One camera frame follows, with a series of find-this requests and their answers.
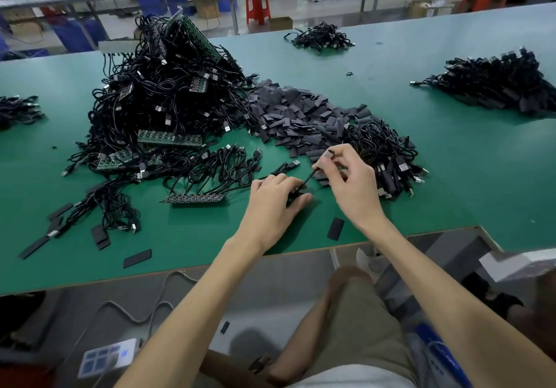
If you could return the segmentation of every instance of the right hand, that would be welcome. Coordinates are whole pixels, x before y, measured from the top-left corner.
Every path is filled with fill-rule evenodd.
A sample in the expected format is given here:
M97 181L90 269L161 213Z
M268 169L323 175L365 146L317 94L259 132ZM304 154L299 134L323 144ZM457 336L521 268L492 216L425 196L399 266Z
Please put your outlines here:
M332 159L321 156L312 167L322 168L344 214L359 230L371 237L387 223L376 192L375 172L351 145L336 145L330 150L334 152Z

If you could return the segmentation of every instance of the white cloth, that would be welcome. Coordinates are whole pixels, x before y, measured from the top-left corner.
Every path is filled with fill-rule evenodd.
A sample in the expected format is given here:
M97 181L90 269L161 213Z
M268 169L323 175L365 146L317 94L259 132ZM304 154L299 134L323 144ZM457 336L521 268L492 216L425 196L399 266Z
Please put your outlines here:
M344 365L303 379L290 388L415 388L409 380L375 366Z

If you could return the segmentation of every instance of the green table surface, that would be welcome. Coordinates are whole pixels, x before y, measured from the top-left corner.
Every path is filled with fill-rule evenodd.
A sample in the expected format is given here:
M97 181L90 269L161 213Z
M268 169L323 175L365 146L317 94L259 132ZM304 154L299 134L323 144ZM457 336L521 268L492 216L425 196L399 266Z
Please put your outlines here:
M553 40L556 5L545 4L440 16L344 29L356 47L317 55L283 40L286 32L212 40L225 45L247 74L259 73L283 85L310 89L345 108L366 103L400 135L410 135L417 163L430 171L415 184L415 196L383 202L386 214L406 235L482 225L507 252L554 245L556 213L556 120L533 120L514 111L488 111L458 103L439 91L409 86L442 72L453 57L499 55L520 46L537 55L546 79L556 83ZM236 230L247 193L234 192L226 205L173 208L161 180L131 185L125 193L141 212L142 231L111 230L112 244L97 251L91 228L97 209L60 239L26 260L18 254L45 234L46 216L102 178L87 168L68 177L60 172L88 129L91 91L101 86L98 52L67 54L0 64L0 94L39 95L48 119L0 133L0 294L75 285L108 278L207 264ZM245 130L227 133L221 146L238 143L263 150L260 175L288 151L262 145ZM309 160L292 172L304 178ZM340 239L326 237L335 216L345 218L329 188L309 182L315 202L296 218L269 253L303 251L361 242L346 220ZM123 269L123 259L152 248L152 259Z

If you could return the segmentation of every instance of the left hand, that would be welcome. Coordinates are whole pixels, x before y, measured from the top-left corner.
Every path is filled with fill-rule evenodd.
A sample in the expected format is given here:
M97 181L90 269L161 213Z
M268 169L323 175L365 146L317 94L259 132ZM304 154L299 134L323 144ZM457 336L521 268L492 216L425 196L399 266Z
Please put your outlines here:
M288 194L303 183L285 174L269 175L264 181L253 180L251 195L240 228L233 238L262 255L274 246L299 211L311 202L305 193L286 207Z

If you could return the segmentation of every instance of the khaki shorts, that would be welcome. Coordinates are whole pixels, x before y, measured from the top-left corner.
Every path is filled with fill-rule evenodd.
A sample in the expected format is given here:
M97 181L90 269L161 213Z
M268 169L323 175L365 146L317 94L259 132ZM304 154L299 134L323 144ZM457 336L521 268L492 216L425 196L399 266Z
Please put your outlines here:
M400 324L366 279L349 279L340 288L326 317L315 361L303 378L342 365L376 366L417 385Z

